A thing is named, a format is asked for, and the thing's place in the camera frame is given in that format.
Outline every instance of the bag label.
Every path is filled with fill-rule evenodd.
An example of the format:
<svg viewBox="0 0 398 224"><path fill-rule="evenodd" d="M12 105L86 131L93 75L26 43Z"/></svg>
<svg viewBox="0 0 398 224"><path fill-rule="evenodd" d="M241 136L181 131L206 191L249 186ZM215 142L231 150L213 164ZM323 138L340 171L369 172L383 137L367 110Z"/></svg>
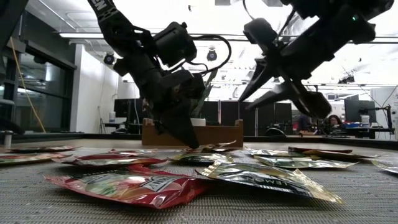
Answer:
<svg viewBox="0 0 398 224"><path fill-rule="evenodd" d="M154 176L151 177L149 181L141 184L140 187L144 187L154 192L160 192L178 179L181 179L181 177Z"/></svg>

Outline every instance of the camera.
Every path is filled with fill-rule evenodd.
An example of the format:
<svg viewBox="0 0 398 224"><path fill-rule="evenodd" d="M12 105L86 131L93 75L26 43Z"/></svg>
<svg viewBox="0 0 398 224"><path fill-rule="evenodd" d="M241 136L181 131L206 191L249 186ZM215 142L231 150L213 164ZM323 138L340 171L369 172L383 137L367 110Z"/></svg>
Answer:
<svg viewBox="0 0 398 224"><path fill-rule="evenodd" d="M113 65L114 61L115 61L115 59L114 59L113 52L106 53L106 56L104 58L104 63L107 65Z"/></svg>
<svg viewBox="0 0 398 224"><path fill-rule="evenodd" d="M207 61L212 62L215 60L217 60L216 49L210 49L209 52L207 53Z"/></svg>

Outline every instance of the desk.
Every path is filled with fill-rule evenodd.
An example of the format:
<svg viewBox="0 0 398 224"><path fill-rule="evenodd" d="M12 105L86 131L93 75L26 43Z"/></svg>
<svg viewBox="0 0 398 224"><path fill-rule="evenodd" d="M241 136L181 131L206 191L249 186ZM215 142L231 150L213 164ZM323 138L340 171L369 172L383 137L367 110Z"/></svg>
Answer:
<svg viewBox="0 0 398 224"><path fill-rule="evenodd" d="M122 125L124 123L104 123L105 128L116 128L119 129L120 125Z"/></svg>
<svg viewBox="0 0 398 224"><path fill-rule="evenodd" d="M367 137L370 139L375 139L376 138L376 132L390 132L390 129L388 128L345 128L344 131L346 131L349 135L353 134L357 138L363 138Z"/></svg>
<svg viewBox="0 0 398 224"><path fill-rule="evenodd" d="M140 141L77 139L72 141L15 144L14 147L83 146L74 154L94 154L116 148L142 149ZM398 156L395 151L365 147L309 143L247 143L253 149L287 150L288 146L318 149L354 149L354 153ZM246 151L231 153L238 162L256 162ZM200 177L195 169L165 162L151 169ZM339 195L344 205L321 200L224 184L199 195L192 202L167 210L133 207L101 200L63 189L44 180L43 175L79 175L81 167L46 162L0 169L1 223L396 223L398 178L371 163L345 170L303 169L311 179Z"/></svg>

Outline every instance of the chip bag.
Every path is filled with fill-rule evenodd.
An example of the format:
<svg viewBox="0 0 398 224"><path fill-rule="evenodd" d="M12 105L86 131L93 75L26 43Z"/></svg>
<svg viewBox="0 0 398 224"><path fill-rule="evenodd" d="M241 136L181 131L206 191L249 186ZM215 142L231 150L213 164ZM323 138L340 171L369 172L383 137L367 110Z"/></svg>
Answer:
<svg viewBox="0 0 398 224"><path fill-rule="evenodd" d="M27 164L35 162L47 162L55 158L65 158L71 155L64 155L61 153L45 153L45 154L24 154L24 155L10 155L10 156L0 156L0 166L1 165L18 165Z"/></svg>
<svg viewBox="0 0 398 224"><path fill-rule="evenodd" d="M317 156L311 157L261 157L254 156L258 161L268 166L282 168L347 168L356 163L323 160Z"/></svg>
<svg viewBox="0 0 398 224"><path fill-rule="evenodd" d="M306 155L282 150L268 150L268 149L248 149L252 156L282 156L282 157L305 157Z"/></svg>
<svg viewBox="0 0 398 224"><path fill-rule="evenodd" d="M305 151L303 152L303 154L307 156L318 156L325 159L337 159L337 160L375 159L381 156L381 155L362 156L362 155L348 154L342 152L318 151L318 150Z"/></svg>
<svg viewBox="0 0 398 224"><path fill-rule="evenodd" d="M231 155L221 155L217 153L186 153L169 158L172 161L179 162L205 162L214 163L215 161L221 162L234 162Z"/></svg>
<svg viewBox="0 0 398 224"><path fill-rule="evenodd" d="M213 179L343 203L339 196L327 191L298 169L292 172L257 164L215 162L203 171L197 172Z"/></svg>
<svg viewBox="0 0 398 224"><path fill-rule="evenodd" d="M150 157L144 157L142 152L123 151L93 154L80 157L73 156L64 159L53 159L53 161L75 166L117 167L130 166L133 164L158 164L167 161L167 159L154 159Z"/></svg>
<svg viewBox="0 0 398 224"><path fill-rule="evenodd" d="M116 151L114 149L109 152L100 153L100 154L92 154L87 156L80 156L78 159L80 160L88 160L88 159L122 159L128 157L136 157L139 155L151 153L152 151L143 151L143 150L131 150L131 151Z"/></svg>
<svg viewBox="0 0 398 224"><path fill-rule="evenodd" d="M227 143L218 143L218 144L207 144L203 146L199 146L196 149L186 148L184 149L185 152L194 152L194 153L201 153L201 152L231 152L240 150L239 148L223 148L230 144L234 144L236 142L227 142Z"/></svg>
<svg viewBox="0 0 398 224"><path fill-rule="evenodd" d="M71 151L79 147L75 146L51 146L51 147L25 147L19 149L10 149L11 152L15 153L33 153L33 152L62 152Z"/></svg>
<svg viewBox="0 0 398 224"><path fill-rule="evenodd" d="M209 188L208 180L166 172L115 170L45 178L81 194L158 209L188 203Z"/></svg>
<svg viewBox="0 0 398 224"><path fill-rule="evenodd" d="M387 161L375 161L372 160L372 163L377 166L378 168L381 168L385 171L392 172L395 174L398 174L398 162L387 162Z"/></svg>
<svg viewBox="0 0 398 224"><path fill-rule="evenodd" d="M305 151L311 151L311 150L316 150L316 151L326 151L326 152L340 152L340 153L352 153L352 149L338 149L338 150L324 150L324 149L306 149L306 148L297 148L297 147L288 147L289 151L292 152L298 152L298 153L303 153Z"/></svg>

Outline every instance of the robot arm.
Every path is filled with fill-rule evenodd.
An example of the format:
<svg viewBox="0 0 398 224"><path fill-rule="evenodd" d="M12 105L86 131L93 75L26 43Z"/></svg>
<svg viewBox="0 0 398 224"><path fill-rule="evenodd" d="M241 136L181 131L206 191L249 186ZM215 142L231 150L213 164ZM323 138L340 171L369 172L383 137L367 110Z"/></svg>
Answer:
<svg viewBox="0 0 398 224"><path fill-rule="evenodd" d="M257 99L249 109L281 100L292 100L304 114L325 118L331 106L318 92L307 91L302 80L323 62L334 58L349 41L363 44L374 40L375 25L368 20L389 10L394 0L281 0L291 4L303 19L318 16L319 20L290 43L279 41L265 19L255 19L244 26L244 33L252 44L260 46L264 57L256 60L253 78L240 97L245 100L272 77L285 82Z"/></svg>
<svg viewBox="0 0 398 224"><path fill-rule="evenodd" d="M172 22L165 30L152 36L148 30L132 25L116 9L112 0L88 0L98 18L105 41L122 57L114 65L121 76L129 73L146 99L159 132L197 148L190 121L190 99L198 99L205 89L200 74L187 70L171 73L162 70L157 58L172 67L180 61L192 61L197 49L188 35L187 25Z"/></svg>

